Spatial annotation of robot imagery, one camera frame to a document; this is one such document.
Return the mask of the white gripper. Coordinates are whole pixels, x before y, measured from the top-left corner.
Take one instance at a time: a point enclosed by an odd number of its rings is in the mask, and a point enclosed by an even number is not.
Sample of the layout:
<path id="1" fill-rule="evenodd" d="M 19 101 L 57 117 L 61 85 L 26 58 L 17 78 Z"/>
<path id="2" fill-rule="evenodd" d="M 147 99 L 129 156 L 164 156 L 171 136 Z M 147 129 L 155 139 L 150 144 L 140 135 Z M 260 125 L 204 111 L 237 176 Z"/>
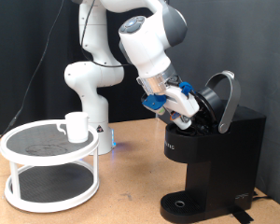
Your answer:
<path id="1" fill-rule="evenodd" d="M 165 91 L 167 97 L 164 106 L 180 115 L 183 122 L 189 122 L 190 117 L 199 111 L 199 105 L 195 97 L 189 94 L 186 96 L 178 87 L 171 86 Z"/>

